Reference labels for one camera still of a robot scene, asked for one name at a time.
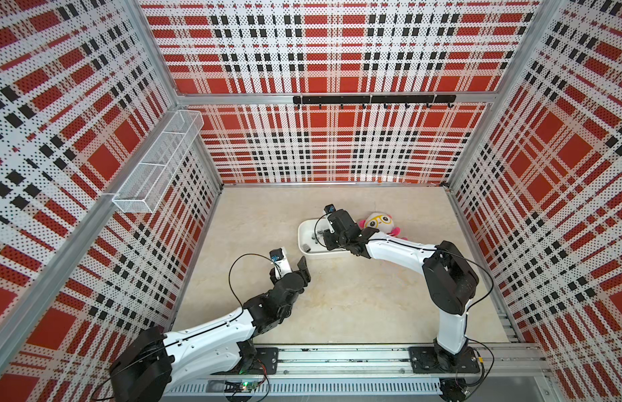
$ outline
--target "mounting plate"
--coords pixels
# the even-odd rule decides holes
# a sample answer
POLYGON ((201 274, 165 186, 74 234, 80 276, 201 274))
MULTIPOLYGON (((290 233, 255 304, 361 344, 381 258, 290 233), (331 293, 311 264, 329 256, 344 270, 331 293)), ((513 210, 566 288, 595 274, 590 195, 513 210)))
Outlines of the mounting plate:
MULTIPOLYGON (((277 356, 279 354, 279 349, 276 347, 259 347, 256 348, 258 351, 257 359, 260 359, 264 366, 267 367, 267 374, 270 376, 277 372, 277 356)), ((223 374, 239 374, 239 363, 230 369, 229 371, 221 371, 219 373, 214 373, 215 376, 220 376, 223 374)), ((244 374, 263 374, 262 368, 258 362, 253 363, 253 366, 249 369, 247 373, 244 374)))
MULTIPOLYGON (((411 368, 414 370, 414 374, 445 373, 438 363, 434 348, 431 346, 410 347, 409 361, 411 361, 411 368)), ((466 348, 466 350, 461 353, 459 362, 458 372, 460 374, 476 374, 481 372, 472 348, 466 348)))

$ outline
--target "doll face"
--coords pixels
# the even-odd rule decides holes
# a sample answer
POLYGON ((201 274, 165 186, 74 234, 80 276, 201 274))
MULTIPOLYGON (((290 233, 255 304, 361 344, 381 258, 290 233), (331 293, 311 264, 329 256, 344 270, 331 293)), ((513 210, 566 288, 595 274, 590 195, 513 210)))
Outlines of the doll face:
POLYGON ((391 230, 393 229, 393 221, 391 220, 391 216, 381 213, 379 215, 370 216, 369 219, 367 219, 365 227, 380 229, 381 231, 384 231, 384 228, 391 230))

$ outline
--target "cable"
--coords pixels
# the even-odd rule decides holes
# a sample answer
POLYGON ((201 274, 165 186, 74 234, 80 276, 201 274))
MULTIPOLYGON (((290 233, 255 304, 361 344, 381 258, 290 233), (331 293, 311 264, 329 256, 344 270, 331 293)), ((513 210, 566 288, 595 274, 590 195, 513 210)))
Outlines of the cable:
POLYGON ((494 278, 492 277, 492 274, 490 274, 490 272, 489 272, 487 269, 485 269, 484 267, 482 267, 482 266, 481 266, 480 264, 478 264, 476 261, 472 261, 472 260, 470 260, 470 259, 467 259, 467 258, 463 257, 462 255, 458 255, 458 254, 455 254, 455 253, 451 253, 451 252, 448 252, 448 251, 446 251, 446 250, 440 250, 440 249, 437 249, 437 248, 432 249, 432 248, 421 248, 421 247, 416 247, 416 246, 410 246, 410 245, 406 245, 406 244, 404 244, 404 243, 400 243, 400 242, 397 242, 397 241, 393 241, 393 240, 391 240, 391 239, 373 239, 373 240, 371 240, 371 241, 386 241, 386 242, 390 242, 390 243, 396 243, 397 245, 401 245, 401 246, 405 246, 405 247, 409 247, 409 248, 415 248, 416 250, 423 250, 423 251, 426 251, 426 252, 441 252, 441 253, 445 253, 445 254, 453 255, 453 256, 458 257, 458 258, 460 258, 460 259, 463 259, 463 260, 465 260, 465 261, 471 262, 472 264, 476 265, 478 268, 482 269, 482 270, 483 270, 483 272, 485 272, 485 274, 487 275, 487 277, 490 279, 490 281, 491 281, 492 285, 490 286, 490 290, 488 290, 488 291, 487 291, 487 293, 486 293, 483 297, 481 297, 480 299, 476 300, 474 303, 472 303, 472 304, 471 304, 471 305, 467 308, 467 311, 469 311, 469 310, 470 310, 472 307, 474 307, 476 304, 478 304, 478 303, 480 303, 481 301, 483 301, 483 300, 484 300, 487 296, 489 296, 489 295, 492 293, 492 291, 494 290, 494 278))
POLYGON ((268 257, 264 257, 262 254, 255 254, 255 253, 246 253, 246 254, 242 254, 239 257, 237 257, 237 259, 235 260, 235 262, 232 263, 232 265, 230 266, 230 269, 228 270, 228 287, 230 288, 230 291, 232 292, 232 295, 235 296, 235 299, 237 300, 237 302, 239 303, 239 308, 241 309, 241 313, 233 318, 230 322, 235 321, 236 319, 238 319, 239 317, 241 317, 241 315, 244 313, 244 305, 242 304, 241 300, 239 299, 239 297, 237 297, 237 295, 235 294, 235 291, 232 288, 232 284, 230 283, 230 273, 232 272, 233 267, 235 266, 235 264, 237 263, 237 261, 239 261, 239 259, 241 259, 242 257, 246 257, 247 255, 257 255, 258 257, 262 257, 264 259, 267 259, 271 264, 273 263, 273 261, 271 261, 270 258, 268 257))
POLYGON ((485 374, 485 376, 484 376, 484 377, 482 377, 481 379, 479 379, 479 381, 476 381, 474 384, 469 384, 469 385, 473 386, 473 385, 476 385, 476 383, 478 383, 478 385, 477 385, 477 386, 476 386, 476 388, 472 391, 472 393, 471 393, 471 394, 469 394, 469 395, 467 395, 467 398, 465 398, 465 400, 467 400, 467 399, 471 398, 471 397, 472 397, 472 395, 474 395, 474 392, 476 392, 476 390, 477 390, 478 388, 480 388, 480 387, 481 387, 481 385, 485 382, 485 379, 486 379, 486 378, 490 375, 490 371, 492 371, 492 367, 494 367, 494 360, 495 360, 495 358, 494 358, 494 353, 492 352, 492 350, 491 350, 491 349, 490 349, 487 345, 485 345, 483 342, 479 342, 479 341, 473 340, 473 339, 471 339, 471 338, 469 338, 469 337, 467 337, 467 336, 465 336, 465 338, 467 338, 467 340, 470 340, 470 341, 472 341, 472 342, 480 343, 480 344, 481 344, 481 345, 483 345, 483 346, 485 347, 485 349, 487 349, 487 351, 488 351, 488 352, 492 355, 492 364, 490 364, 490 368, 488 368, 487 373, 485 374))
MULTIPOLYGON (((239 319, 239 318, 241 317, 241 315, 244 313, 244 305, 243 305, 243 304, 242 304, 242 302, 240 301, 239 297, 237 297, 237 295, 235 294, 235 291, 234 291, 234 290, 233 290, 233 288, 232 288, 232 285, 230 284, 230 273, 232 272, 232 269, 233 269, 233 267, 235 266, 235 263, 237 263, 237 261, 239 261, 239 259, 241 259, 242 257, 244 257, 244 256, 246 256, 246 255, 257 255, 258 257, 265 258, 265 259, 267 259, 269 262, 271 262, 271 263, 272 263, 272 261, 271 261, 271 259, 270 259, 270 258, 267 258, 267 257, 263 256, 262 254, 255 254, 255 253, 246 253, 246 254, 242 254, 242 255, 240 255, 240 256, 239 256, 239 257, 235 260, 235 262, 233 262, 233 263, 232 263, 232 265, 230 266, 230 269, 228 270, 228 286, 229 286, 229 288, 230 288, 230 291, 232 292, 232 295, 233 295, 233 296, 235 296, 235 299, 237 299, 237 302, 239 303, 239 308, 241 309, 241 312, 239 313, 239 315, 238 315, 237 317, 235 317, 235 318, 231 319, 230 321, 227 321, 228 323, 233 322, 233 321, 236 321, 236 320, 237 320, 237 319, 239 319)), ((188 340, 188 339, 190 339, 190 338, 194 338, 195 336, 203 335, 203 334, 205 334, 205 333, 207 333, 207 332, 210 332, 210 331, 212 331, 213 329, 217 329, 217 328, 219 328, 219 327, 225 326, 227 322, 222 322, 220 325, 215 326, 215 327, 210 328, 210 329, 207 329, 206 331, 203 331, 203 332, 200 332, 200 333, 196 333, 196 334, 193 334, 193 335, 187 336, 186 338, 184 338, 184 339, 182 339, 182 340, 177 340, 177 341, 174 341, 174 342, 169 343, 169 344, 167 344, 167 345, 162 345, 161 347, 159 347, 159 348, 157 348, 157 349, 154 349, 154 350, 152 350, 151 352, 148 352, 146 355, 144 355, 144 356, 142 356, 142 357, 140 357, 140 358, 136 359, 135 361, 133 361, 133 362, 132 362, 132 363, 130 363, 129 365, 125 366, 125 367, 124 367, 124 368, 122 368, 121 370, 117 371, 116 373, 114 373, 114 374, 110 374, 110 377, 108 377, 108 378, 107 378, 104 382, 100 383, 100 384, 99 384, 99 385, 98 385, 98 386, 94 389, 94 391, 92 392, 92 395, 90 396, 90 400, 91 400, 91 401, 98 402, 98 401, 108 401, 108 400, 110 400, 110 399, 113 399, 113 398, 114 398, 114 395, 113 395, 113 396, 110 396, 110 397, 108 397, 108 398, 99 398, 99 399, 94 398, 94 396, 96 395, 96 393, 98 392, 98 390, 100 390, 100 389, 101 389, 104 385, 106 385, 106 383, 107 383, 108 381, 112 380, 112 378, 114 378, 114 376, 115 376, 115 375, 117 375, 117 374, 119 374, 119 373, 124 372, 125 370, 127 370, 127 369, 128 369, 128 368, 130 368, 131 366, 133 366, 133 365, 137 364, 138 362, 142 361, 143 359, 145 359, 145 358, 147 358, 147 357, 150 357, 152 354, 157 353, 157 352, 160 352, 161 350, 164 350, 164 349, 166 349, 166 348, 168 348, 168 347, 170 347, 170 346, 172 346, 172 345, 175 345, 175 344, 177 344, 177 343, 179 343, 179 342, 186 341, 186 340, 188 340)))
POLYGON ((267 386, 268 387, 267 388, 267 393, 262 398, 260 398, 259 400, 256 401, 256 402, 261 402, 261 401, 264 400, 264 398, 266 398, 268 396, 268 392, 270 392, 270 380, 268 379, 268 376, 267 376, 267 367, 264 365, 264 363, 262 363, 262 361, 260 359, 258 359, 258 362, 259 362, 259 364, 262 365, 262 368, 264 369, 264 378, 267 379, 267 384, 268 384, 268 386, 267 386))
MULTIPOLYGON (((325 217, 325 216, 327 216, 327 215, 328 215, 328 213, 323 214, 322 216, 320 216, 320 219, 322 219, 323 217, 325 217)), ((319 238, 319 237, 317 237, 317 224, 320 222, 320 219, 318 219, 317 221, 315 221, 315 226, 314 226, 314 228, 313 228, 313 233, 314 233, 314 235, 315 235, 315 240, 316 240, 318 243, 320 243, 320 238, 319 238)), ((327 247, 327 246, 323 245, 322 243, 320 243, 320 245, 321 245, 322 247, 324 247, 325 249, 329 250, 329 247, 327 247)))

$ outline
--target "white tray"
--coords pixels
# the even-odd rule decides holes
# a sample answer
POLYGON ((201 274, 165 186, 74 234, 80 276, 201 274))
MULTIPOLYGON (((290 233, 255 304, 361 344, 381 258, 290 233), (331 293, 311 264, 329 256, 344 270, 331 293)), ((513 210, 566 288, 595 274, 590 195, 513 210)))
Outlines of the white tray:
MULTIPOLYGON (((318 244, 315 240, 315 236, 313 236, 315 222, 317 222, 317 219, 309 219, 308 221, 300 223, 300 226, 297 228, 297 247, 307 259, 345 257, 351 254, 341 248, 329 251, 322 245, 318 244), (311 248, 308 252, 305 252, 303 248, 303 245, 305 244, 311 248)), ((326 218, 322 218, 319 222, 317 222, 317 230, 321 231, 325 229, 329 229, 329 222, 326 218)), ((324 238, 322 235, 319 237, 320 241, 324 244, 324 238)))

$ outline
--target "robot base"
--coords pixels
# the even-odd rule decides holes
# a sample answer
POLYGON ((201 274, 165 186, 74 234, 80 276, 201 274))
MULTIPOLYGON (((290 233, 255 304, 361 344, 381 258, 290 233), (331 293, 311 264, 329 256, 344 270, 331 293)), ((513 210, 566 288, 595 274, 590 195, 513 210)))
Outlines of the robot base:
POLYGON ((466 346, 456 356, 456 364, 443 366, 438 360, 435 347, 416 346, 409 348, 409 361, 414 374, 456 373, 476 374, 481 369, 478 366, 476 355, 471 347, 466 346))
MULTIPOLYGON (((264 363, 264 366, 267 367, 267 374, 270 376, 277 372, 277 356, 279 355, 279 349, 276 347, 259 347, 256 348, 258 353, 255 356, 255 360, 251 366, 251 368, 242 374, 263 374, 262 366, 259 365, 258 359, 264 363)), ((239 374, 239 366, 241 362, 238 363, 235 367, 230 369, 229 371, 223 371, 220 373, 214 373, 214 375, 223 375, 223 374, 239 374)))

